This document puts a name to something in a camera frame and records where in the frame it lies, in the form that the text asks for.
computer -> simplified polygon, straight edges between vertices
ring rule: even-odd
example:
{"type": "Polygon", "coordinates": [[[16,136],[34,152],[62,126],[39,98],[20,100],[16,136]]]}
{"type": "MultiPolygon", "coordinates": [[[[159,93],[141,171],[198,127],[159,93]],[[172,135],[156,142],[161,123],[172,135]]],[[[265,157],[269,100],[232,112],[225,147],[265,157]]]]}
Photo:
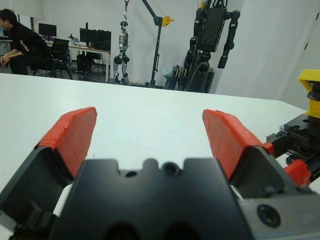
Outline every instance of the computer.
{"type": "Polygon", "coordinates": [[[85,28],[80,28],[80,42],[84,42],[89,46],[89,43],[92,45],[98,42],[98,31],[89,30],[85,28]]]}
{"type": "Polygon", "coordinates": [[[80,28],[80,42],[87,42],[87,29],[85,28],[80,28]]]}
{"type": "Polygon", "coordinates": [[[48,36],[48,37],[56,37],[57,36],[57,26],[39,23],[39,34],[48,36]]]}
{"type": "Polygon", "coordinates": [[[98,41],[99,42],[108,42],[111,41],[111,32],[98,30],[98,41]]]}

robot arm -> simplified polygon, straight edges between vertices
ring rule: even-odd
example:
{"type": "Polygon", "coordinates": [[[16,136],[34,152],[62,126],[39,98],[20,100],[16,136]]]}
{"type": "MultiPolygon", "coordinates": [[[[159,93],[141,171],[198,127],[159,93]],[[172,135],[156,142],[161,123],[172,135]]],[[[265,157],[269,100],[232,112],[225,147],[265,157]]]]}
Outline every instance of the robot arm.
{"type": "Polygon", "coordinates": [[[238,27],[238,19],[240,18],[240,12],[238,10],[235,10],[233,12],[229,12],[226,15],[226,19],[231,19],[229,24],[229,32],[228,32],[228,38],[226,40],[226,43],[224,45],[223,49],[223,55],[220,58],[220,62],[218,65],[219,69],[224,69],[228,60],[228,55],[230,50],[232,50],[235,46],[234,39],[236,35],[236,30],[238,27]]]}

yellow bracket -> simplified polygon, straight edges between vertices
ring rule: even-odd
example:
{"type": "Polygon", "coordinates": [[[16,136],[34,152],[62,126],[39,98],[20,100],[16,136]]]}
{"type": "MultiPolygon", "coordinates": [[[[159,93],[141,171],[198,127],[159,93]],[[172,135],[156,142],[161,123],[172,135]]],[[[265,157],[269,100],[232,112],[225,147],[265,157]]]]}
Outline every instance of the yellow bracket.
{"type": "Polygon", "coordinates": [[[165,16],[162,20],[162,27],[169,25],[173,21],[174,21],[174,19],[171,19],[171,17],[165,16]]]}
{"type": "MultiPolygon", "coordinates": [[[[303,70],[299,81],[308,92],[311,92],[313,82],[320,82],[320,70],[303,70]]],[[[305,114],[320,119],[320,101],[310,99],[309,110],[305,114]]]]}

black chair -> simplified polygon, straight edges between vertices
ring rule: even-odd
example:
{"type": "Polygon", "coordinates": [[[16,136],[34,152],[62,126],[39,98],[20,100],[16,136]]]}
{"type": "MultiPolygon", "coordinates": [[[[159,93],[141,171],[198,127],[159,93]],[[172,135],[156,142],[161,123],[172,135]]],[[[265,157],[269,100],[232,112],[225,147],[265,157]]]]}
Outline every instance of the black chair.
{"type": "Polygon", "coordinates": [[[37,65],[37,66],[31,66],[33,71],[33,76],[36,75],[37,70],[45,70],[45,73],[47,74],[47,71],[50,71],[49,76],[56,78],[57,77],[57,70],[65,70],[70,79],[73,79],[72,72],[69,65],[69,41],[58,39],[56,38],[53,41],[52,49],[51,49],[51,55],[53,57],[53,63],[51,65],[37,65]]]}

humanoid robot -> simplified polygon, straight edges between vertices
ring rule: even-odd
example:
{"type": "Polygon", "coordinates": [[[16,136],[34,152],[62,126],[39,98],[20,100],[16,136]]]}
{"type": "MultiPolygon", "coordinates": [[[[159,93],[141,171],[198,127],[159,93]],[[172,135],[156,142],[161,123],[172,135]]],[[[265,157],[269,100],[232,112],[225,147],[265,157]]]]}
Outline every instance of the humanoid robot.
{"type": "Polygon", "coordinates": [[[126,26],[128,23],[126,21],[122,21],[121,25],[121,33],[119,35],[119,49],[120,54],[114,58],[113,62],[113,78],[116,84],[122,83],[123,85],[129,84],[129,78],[127,71],[127,64],[130,61],[129,57],[126,55],[126,51],[129,45],[129,35],[126,30],[126,26]],[[122,65],[122,79],[119,80],[119,72],[118,66],[122,65]]]}

